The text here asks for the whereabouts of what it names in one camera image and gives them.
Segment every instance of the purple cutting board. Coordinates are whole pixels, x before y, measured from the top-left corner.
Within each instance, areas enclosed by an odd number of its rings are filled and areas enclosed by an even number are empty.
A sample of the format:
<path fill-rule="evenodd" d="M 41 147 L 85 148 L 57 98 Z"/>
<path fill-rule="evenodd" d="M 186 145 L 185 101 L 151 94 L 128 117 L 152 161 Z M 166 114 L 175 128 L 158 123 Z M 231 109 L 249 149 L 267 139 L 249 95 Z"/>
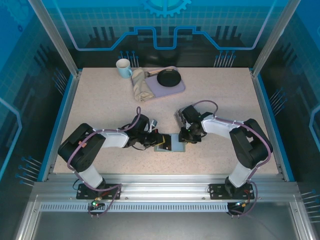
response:
<path fill-rule="evenodd" d="M 155 69 L 155 70 L 163 70 L 163 69 L 167 69 L 167 67 L 159 68 L 159 69 Z M 181 77 L 181 81 L 179 82 L 178 85 L 168 87 L 168 86 L 160 85 L 158 83 L 157 76 L 158 75 L 154 75 L 154 76 L 151 76 L 151 77 L 148 77 L 145 79 L 146 84 L 149 86 L 150 90 L 153 92 L 153 94 L 155 96 L 154 98 L 151 98 L 151 99 L 181 93 L 186 89 L 186 86 L 184 84 L 182 77 Z"/>

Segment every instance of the beige towel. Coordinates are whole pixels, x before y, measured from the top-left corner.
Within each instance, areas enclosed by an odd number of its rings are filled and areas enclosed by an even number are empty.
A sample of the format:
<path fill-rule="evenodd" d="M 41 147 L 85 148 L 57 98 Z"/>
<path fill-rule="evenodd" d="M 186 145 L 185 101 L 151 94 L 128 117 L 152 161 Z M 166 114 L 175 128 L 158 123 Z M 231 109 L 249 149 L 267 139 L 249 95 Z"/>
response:
<path fill-rule="evenodd" d="M 145 72 L 141 67 L 133 71 L 132 74 L 132 85 L 134 99 L 138 102 L 145 102 L 149 99 L 153 99 L 155 95 L 150 90 L 149 86 L 145 81 Z"/>

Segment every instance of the mug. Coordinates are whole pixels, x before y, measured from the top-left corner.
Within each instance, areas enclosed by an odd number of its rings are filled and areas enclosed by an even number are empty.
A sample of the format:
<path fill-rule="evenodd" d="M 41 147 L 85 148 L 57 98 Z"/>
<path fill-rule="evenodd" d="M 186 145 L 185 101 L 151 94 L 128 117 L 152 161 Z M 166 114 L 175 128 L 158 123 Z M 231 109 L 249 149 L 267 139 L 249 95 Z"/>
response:
<path fill-rule="evenodd" d="M 132 76 L 132 70 L 130 67 L 130 61 L 128 59 L 122 58 L 116 61 L 116 68 L 118 69 L 119 74 L 124 79 L 128 79 Z"/>

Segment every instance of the metal bracket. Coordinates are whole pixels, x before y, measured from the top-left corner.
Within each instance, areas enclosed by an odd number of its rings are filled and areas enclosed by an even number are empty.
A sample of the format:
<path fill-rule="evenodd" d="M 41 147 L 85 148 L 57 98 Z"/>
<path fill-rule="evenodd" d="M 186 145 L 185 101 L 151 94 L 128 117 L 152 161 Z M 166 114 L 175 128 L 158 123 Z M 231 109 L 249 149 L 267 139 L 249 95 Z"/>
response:
<path fill-rule="evenodd" d="M 108 188 L 111 188 L 113 186 L 115 186 L 117 184 L 109 184 L 106 183 L 106 186 Z M 112 200 L 115 196 L 117 192 L 117 188 L 110 190 L 106 195 L 103 196 L 103 200 Z M 119 200 L 120 199 L 120 192 L 117 194 L 117 196 L 115 197 L 115 200 Z M 84 184 L 79 184 L 78 186 L 78 191 L 76 193 L 76 199 L 78 200 L 93 200 L 95 198 L 98 197 L 98 194 L 96 191 L 93 191 L 91 189 L 89 189 L 86 185 Z"/>
<path fill-rule="evenodd" d="M 254 190 L 251 184 L 244 184 L 239 188 L 237 193 L 233 195 L 233 197 L 229 196 L 225 188 L 225 184 L 209 184 L 208 192 L 210 193 L 211 200 L 250 200 L 255 199 Z"/>

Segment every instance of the speckled tabletop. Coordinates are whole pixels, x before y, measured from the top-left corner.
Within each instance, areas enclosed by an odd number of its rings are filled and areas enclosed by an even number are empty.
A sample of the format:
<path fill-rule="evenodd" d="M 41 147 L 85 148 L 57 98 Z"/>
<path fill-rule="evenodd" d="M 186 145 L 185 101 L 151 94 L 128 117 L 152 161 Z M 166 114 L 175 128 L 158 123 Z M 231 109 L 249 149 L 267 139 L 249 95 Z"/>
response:
<path fill-rule="evenodd" d="M 158 121 L 160 133 L 178 133 L 174 113 L 200 100 L 219 105 L 217 116 L 245 121 L 257 120 L 266 133 L 256 92 L 248 68 L 179 68 L 185 91 L 148 102 L 134 99 L 132 83 L 116 68 L 84 68 L 76 90 L 63 141 L 81 124 L 96 129 L 116 129 L 132 122 L 136 108 Z M 213 112 L 211 103 L 197 105 L 201 112 Z M 186 152 L 154 152 L 130 148 L 102 148 L 94 165 L 110 174 L 230 174 L 238 160 L 229 139 L 208 134 L 201 143 L 187 144 Z M 69 173 L 58 156 L 56 173 Z M 277 174 L 274 156 L 258 173 Z"/>

